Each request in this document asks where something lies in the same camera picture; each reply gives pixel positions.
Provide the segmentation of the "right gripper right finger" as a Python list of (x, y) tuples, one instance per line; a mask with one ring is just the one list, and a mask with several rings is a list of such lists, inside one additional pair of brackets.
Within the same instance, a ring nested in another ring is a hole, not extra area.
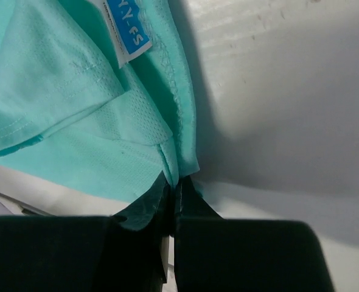
[(225, 219), (178, 183), (174, 272), (179, 291), (333, 291), (321, 244), (301, 221)]

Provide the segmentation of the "light mint t-shirt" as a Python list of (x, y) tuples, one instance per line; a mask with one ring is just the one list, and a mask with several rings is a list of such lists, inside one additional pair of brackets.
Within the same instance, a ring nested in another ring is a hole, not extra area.
[(198, 171), (167, 1), (0, 1), (0, 193), (105, 215)]

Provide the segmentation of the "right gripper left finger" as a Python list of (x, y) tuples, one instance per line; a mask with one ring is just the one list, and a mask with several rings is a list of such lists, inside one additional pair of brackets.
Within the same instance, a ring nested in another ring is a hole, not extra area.
[(169, 193), (157, 179), (111, 216), (0, 216), (0, 291), (161, 291)]

